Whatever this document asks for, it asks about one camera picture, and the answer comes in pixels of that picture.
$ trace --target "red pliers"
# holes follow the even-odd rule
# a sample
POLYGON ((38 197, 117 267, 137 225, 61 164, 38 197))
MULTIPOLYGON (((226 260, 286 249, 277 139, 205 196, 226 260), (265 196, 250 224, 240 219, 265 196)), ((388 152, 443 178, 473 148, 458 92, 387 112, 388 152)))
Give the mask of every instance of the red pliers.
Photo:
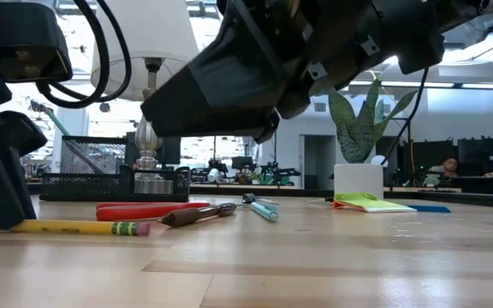
POLYGON ((102 222, 150 220, 165 216, 173 210, 203 208, 210 205, 210 202, 101 203, 96 207, 96 218, 102 222))

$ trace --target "pencil eraser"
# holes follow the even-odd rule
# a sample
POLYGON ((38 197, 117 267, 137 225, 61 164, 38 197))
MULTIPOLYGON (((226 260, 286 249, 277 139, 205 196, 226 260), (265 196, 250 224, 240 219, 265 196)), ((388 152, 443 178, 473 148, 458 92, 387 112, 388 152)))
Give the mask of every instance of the pencil eraser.
POLYGON ((139 222, 136 229, 138 236, 148 236, 151 231, 151 224, 149 222, 139 222))

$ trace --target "wooden table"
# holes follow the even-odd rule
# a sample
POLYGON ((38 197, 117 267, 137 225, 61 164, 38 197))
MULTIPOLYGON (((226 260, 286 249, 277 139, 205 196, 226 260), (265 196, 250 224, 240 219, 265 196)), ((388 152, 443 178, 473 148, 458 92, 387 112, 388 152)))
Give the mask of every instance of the wooden table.
POLYGON ((432 187, 384 187, 385 192, 396 192, 396 193, 416 193, 416 192, 454 192, 461 193, 461 188, 432 188, 432 187))
POLYGON ((246 189, 298 189, 298 187, 294 186, 277 186, 277 185, 241 185, 241 184, 191 184, 191 187, 203 187, 203 188, 222 188, 222 189, 237 189, 237 188, 246 188, 246 189))
MULTIPOLYGON (((241 209, 147 238, 0 234, 0 308, 493 307, 493 208, 272 199, 277 224, 241 209)), ((35 203, 41 218, 94 217, 94 204, 35 203)))

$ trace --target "desk organizer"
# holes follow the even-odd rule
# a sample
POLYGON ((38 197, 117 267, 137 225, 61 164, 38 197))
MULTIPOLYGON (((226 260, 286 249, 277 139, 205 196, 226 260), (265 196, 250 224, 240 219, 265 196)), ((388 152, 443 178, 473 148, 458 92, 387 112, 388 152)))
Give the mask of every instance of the desk organizer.
POLYGON ((189 200, 188 167, 175 171, 134 171, 126 165, 117 175, 44 174, 41 195, 45 201, 105 202, 187 202, 189 200), (156 177, 153 181, 135 178, 156 177))
POLYGON ((61 173, 43 174, 46 201, 187 202, 190 169, 133 170, 128 139, 62 137, 61 173))

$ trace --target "white pot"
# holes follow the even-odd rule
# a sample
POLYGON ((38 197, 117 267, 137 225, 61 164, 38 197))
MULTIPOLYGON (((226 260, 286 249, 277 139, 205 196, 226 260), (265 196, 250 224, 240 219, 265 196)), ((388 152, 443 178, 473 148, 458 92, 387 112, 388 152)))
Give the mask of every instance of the white pot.
POLYGON ((334 166, 334 194, 369 193, 383 199, 383 167, 368 163, 334 166))

